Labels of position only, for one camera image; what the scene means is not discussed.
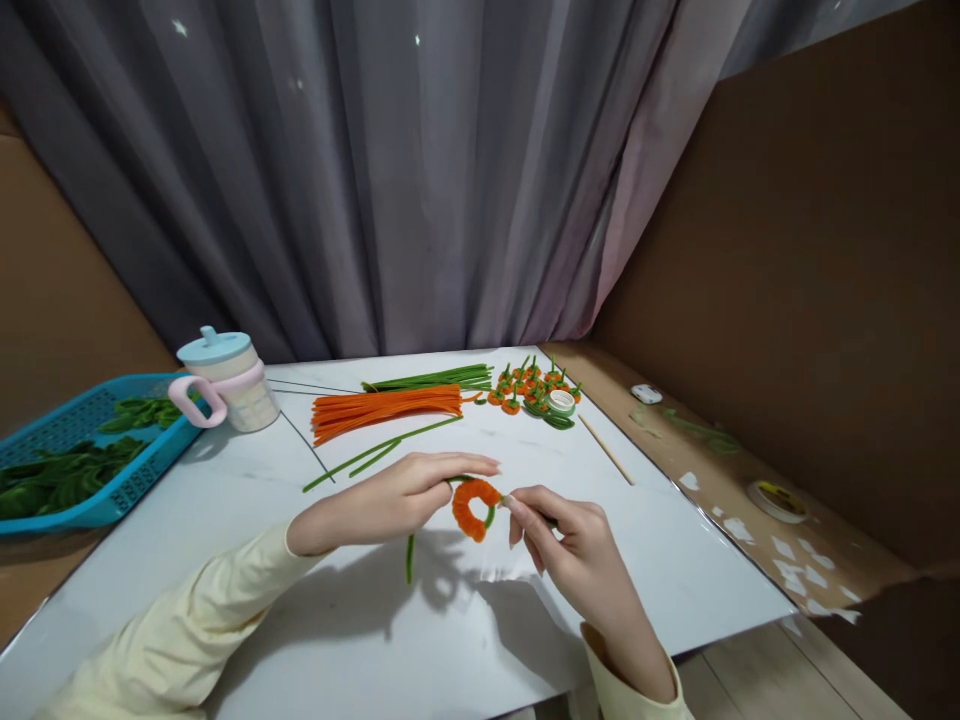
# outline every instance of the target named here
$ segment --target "bamboo skewer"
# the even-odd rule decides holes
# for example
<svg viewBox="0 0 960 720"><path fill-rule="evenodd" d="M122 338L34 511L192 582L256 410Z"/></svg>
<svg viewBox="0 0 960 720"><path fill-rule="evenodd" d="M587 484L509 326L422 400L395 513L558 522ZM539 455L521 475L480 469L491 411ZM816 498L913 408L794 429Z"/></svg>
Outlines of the bamboo skewer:
<svg viewBox="0 0 960 720"><path fill-rule="evenodd" d="M590 425L590 423L587 422L587 419L583 415L580 416L580 422L582 422L584 427L586 427L587 430L590 431L590 434L593 435L593 439L597 441L597 444L601 448L603 448L603 451L607 454L607 457L610 458L610 461L617 466L617 470L620 471L620 474L623 475L624 479L631 485L636 485L636 483L633 481L633 478L631 478L627 474L627 471L623 469L623 465L621 465L620 461L617 460L616 457L614 457L614 454L610 452L610 448L608 448L607 444L600 439L600 436L597 435L597 431L593 429L593 427Z"/></svg>

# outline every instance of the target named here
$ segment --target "black wire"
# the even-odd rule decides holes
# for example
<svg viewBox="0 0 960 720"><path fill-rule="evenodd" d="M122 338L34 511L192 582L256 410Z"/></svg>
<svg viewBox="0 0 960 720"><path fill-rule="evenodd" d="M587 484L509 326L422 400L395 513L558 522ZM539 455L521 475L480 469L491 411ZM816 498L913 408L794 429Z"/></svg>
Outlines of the black wire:
<svg viewBox="0 0 960 720"><path fill-rule="evenodd" d="M309 395L310 397L341 397L340 395L330 395L329 393L305 393L301 390L281 390L280 388L270 388L273 392L285 392L288 395Z"/></svg>
<svg viewBox="0 0 960 720"><path fill-rule="evenodd" d="M310 454L313 455L313 456L317 459L317 462L320 463L320 467L323 468L323 474L326 475L326 474L327 474L327 466L323 464L323 460L321 460L321 459L320 459L320 456L317 455L317 449L316 449L313 445L310 444L310 441L309 441L309 440L307 440L303 435L300 434L300 431L297 430L297 426L293 424L293 420L291 420L290 418L288 418L288 417L287 417L287 414L286 414L283 410L280 411L280 414L283 415L283 419L284 419L284 420L286 420L288 423L290 423L290 427L293 428L293 431L297 434L297 437L300 438L301 440L303 440L304 445L306 445L308 448L310 448ZM331 480L331 482L333 482L334 485L337 484L337 481L333 479L333 476L330 477L330 480Z"/></svg>
<svg viewBox="0 0 960 720"><path fill-rule="evenodd" d="M270 382L282 382L286 385L302 385L303 387L315 387L320 388L321 390L334 390L336 392L348 393L350 395L362 395L359 390L341 390L340 388L328 388L323 385L308 385L307 383L295 383L292 380L274 380L273 378L267 378Z"/></svg>

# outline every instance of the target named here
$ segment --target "pale yellow shirt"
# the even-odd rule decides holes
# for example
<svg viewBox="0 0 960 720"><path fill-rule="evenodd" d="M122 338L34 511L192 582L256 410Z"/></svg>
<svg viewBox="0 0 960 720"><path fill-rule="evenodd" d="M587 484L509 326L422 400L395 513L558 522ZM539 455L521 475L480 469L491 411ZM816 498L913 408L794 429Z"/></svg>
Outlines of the pale yellow shirt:
<svg viewBox="0 0 960 720"><path fill-rule="evenodd" d="M218 555L180 587L128 622L84 660L35 716L41 720L206 717L199 706L229 657L263 621L270 605L323 556L302 558L281 525ZM586 633L587 656L605 720L683 720L689 713L671 663L677 699L648 700L600 661Z"/></svg>

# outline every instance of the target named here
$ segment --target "orange pipe cleaner coil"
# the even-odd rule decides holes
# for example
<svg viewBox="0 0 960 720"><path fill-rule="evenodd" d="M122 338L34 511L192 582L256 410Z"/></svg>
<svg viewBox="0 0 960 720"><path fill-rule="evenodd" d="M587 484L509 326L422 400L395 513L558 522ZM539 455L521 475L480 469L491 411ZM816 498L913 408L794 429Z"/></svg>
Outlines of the orange pipe cleaner coil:
<svg viewBox="0 0 960 720"><path fill-rule="evenodd" d="M474 542L483 542L483 538L487 536L487 526L470 509L470 501L475 497L480 498L487 507L492 508L496 507L503 496L493 485L480 478L460 483L453 494L453 516L457 519L457 525L463 530L464 535L473 538Z"/></svg>
<svg viewBox="0 0 960 720"><path fill-rule="evenodd" d="M462 402L459 385L317 398L313 401L313 444L316 447L350 430L407 415L440 412L462 417Z"/></svg>

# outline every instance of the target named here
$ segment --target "child's left hand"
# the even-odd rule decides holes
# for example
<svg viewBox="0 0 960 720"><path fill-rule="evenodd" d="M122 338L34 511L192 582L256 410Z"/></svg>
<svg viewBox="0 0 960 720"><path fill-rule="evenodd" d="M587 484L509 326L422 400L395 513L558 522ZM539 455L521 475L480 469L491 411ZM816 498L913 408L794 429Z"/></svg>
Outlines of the child's left hand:
<svg viewBox="0 0 960 720"><path fill-rule="evenodd" d="M446 478L499 475L499 464L472 453L411 453L297 515L287 530L287 547L296 555L319 555L341 545L373 545L409 535L450 502L453 491Z"/></svg>

